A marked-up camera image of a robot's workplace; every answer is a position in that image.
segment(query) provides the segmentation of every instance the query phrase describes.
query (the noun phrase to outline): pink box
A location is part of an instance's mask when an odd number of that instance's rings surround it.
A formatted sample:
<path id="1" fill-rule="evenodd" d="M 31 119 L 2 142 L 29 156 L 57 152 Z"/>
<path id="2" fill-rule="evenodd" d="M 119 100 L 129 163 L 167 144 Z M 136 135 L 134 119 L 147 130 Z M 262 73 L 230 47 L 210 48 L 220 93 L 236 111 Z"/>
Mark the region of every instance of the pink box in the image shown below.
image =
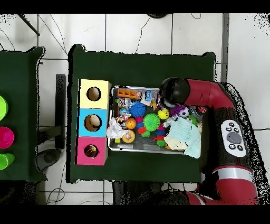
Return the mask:
<path id="1" fill-rule="evenodd" d="M 96 157 L 87 157 L 84 153 L 85 147 L 94 145 L 98 149 Z M 77 165 L 99 165 L 103 166 L 108 157 L 106 137 L 79 137 L 77 147 Z"/>

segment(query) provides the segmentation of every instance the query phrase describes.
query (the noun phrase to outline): tile floor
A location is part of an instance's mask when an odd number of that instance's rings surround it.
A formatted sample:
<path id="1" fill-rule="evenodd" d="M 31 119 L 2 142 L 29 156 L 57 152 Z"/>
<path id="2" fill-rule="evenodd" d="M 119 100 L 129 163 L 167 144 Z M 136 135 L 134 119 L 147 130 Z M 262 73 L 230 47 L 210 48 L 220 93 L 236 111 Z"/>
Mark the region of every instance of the tile floor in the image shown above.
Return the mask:
<path id="1" fill-rule="evenodd" d="M 222 43 L 222 14 L 168 14 L 166 17 L 155 20 L 148 20 L 146 14 L 25 14 L 30 23 L 40 32 L 37 38 L 35 33 L 17 16 L 0 15 L 0 30 L 3 30 L 11 40 L 15 50 L 27 51 L 33 46 L 43 46 L 46 48 L 43 64 L 39 66 L 40 79 L 40 125 L 54 125 L 55 110 L 55 75 L 62 73 L 68 75 L 67 53 L 70 47 L 75 43 L 83 44 L 88 51 L 113 51 L 123 53 L 154 53 L 154 54 L 196 54 L 202 55 L 205 52 L 214 52 L 217 57 L 216 72 L 217 81 L 221 74 L 221 43 Z M 263 49 L 256 49 L 255 39 L 249 36 L 249 39 L 243 38 L 241 33 L 244 15 L 232 14 L 230 18 L 229 31 L 229 70 L 228 82 L 239 89 L 246 109 L 250 113 L 250 119 L 256 128 L 270 127 L 269 119 L 261 119 L 260 106 L 268 100 L 267 94 L 263 91 L 267 89 L 269 79 L 264 61 L 259 61 L 253 54 L 269 52 L 270 44 Z M 246 28 L 253 28 L 245 23 Z M 6 36 L 0 31 L 0 43 L 5 50 L 13 50 L 12 45 Z M 255 60 L 260 68 L 253 67 L 250 62 Z M 267 152 L 266 144 L 267 131 L 257 132 L 256 137 L 262 150 L 264 162 L 269 170 L 270 158 Z M 47 148 L 54 148 L 53 141 L 47 141 L 39 146 L 39 151 Z M 79 181 L 76 184 L 67 184 L 65 181 L 65 163 L 66 153 L 63 152 L 60 160 L 46 171 L 47 181 L 40 184 L 40 203 L 45 204 L 50 192 L 58 188 L 63 173 L 61 188 L 65 191 L 65 197 L 57 204 L 107 204 L 112 203 L 112 186 L 109 181 Z M 171 183 L 175 189 L 183 190 L 182 183 Z M 193 191 L 196 184 L 185 183 L 185 189 Z M 58 192 L 51 194 L 49 201 L 57 198 Z"/>

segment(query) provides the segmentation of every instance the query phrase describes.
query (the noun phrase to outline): blue box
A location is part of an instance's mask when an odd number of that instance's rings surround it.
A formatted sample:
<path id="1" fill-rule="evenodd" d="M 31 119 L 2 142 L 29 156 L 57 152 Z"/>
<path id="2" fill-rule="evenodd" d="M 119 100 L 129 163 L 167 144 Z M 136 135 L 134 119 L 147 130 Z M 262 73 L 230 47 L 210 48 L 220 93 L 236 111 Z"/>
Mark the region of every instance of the blue box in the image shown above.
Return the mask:
<path id="1" fill-rule="evenodd" d="M 97 115 L 101 118 L 101 127 L 97 131 L 91 132 L 84 127 L 84 120 L 88 115 Z M 80 108 L 79 137 L 106 137 L 107 121 L 107 109 Z"/>

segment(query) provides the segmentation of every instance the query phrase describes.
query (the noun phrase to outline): orange ball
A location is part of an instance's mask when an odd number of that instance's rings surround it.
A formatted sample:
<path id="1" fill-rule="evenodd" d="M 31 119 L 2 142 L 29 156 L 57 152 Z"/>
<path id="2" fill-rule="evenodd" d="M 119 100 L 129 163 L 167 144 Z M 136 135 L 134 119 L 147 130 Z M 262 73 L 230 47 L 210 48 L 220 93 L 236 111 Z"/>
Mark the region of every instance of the orange ball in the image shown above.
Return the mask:
<path id="1" fill-rule="evenodd" d="M 126 127 L 128 128 L 128 129 L 134 129 L 135 127 L 136 127 L 136 121 L 135 121 L 135 119 L 134 118 L 128 118 L 127 120 L 126 120 Z"/>

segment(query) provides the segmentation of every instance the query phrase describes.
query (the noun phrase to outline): yellow box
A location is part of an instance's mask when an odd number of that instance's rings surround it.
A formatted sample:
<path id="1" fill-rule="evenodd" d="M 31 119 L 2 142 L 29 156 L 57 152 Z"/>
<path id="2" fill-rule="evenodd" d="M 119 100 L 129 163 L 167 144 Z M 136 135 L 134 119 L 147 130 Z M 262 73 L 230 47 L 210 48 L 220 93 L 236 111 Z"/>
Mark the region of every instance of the yellow box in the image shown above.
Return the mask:
<path id="1" fill-rule="evenodd" d="M 108 81 L 79 79 L 78 82 L 80 108 L 109 108 L 111 84 Z"/>

